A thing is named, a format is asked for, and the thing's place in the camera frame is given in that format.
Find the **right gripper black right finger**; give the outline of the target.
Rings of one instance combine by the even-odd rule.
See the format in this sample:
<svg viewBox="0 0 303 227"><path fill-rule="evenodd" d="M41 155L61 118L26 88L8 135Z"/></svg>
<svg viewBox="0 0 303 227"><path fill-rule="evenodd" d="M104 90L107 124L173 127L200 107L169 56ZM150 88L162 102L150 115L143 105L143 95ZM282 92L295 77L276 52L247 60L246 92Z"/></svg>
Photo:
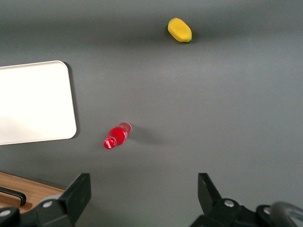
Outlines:
<svg viewBox="0 0 303 227"><path fill-rule="evenodd" d="M192 227L271 227L272 220L265 210L269 205L259 205L251 211L233 199L222 198L207 173L198 174L197 195L203 214Z"/></svg>

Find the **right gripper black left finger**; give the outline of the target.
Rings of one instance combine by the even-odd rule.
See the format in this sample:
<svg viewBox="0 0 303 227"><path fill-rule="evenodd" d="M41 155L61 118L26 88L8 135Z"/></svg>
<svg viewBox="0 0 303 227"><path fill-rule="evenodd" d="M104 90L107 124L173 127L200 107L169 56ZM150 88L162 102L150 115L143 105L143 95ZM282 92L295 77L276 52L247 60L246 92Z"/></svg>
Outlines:
<svg viewBox="0 0 303 227"><path fill-rule="evenodd" d="M91 198L89 173L80 174L57 199L40 202L32 210L20 213L19 208L0 209L2 227L73 227Z"/></svg>

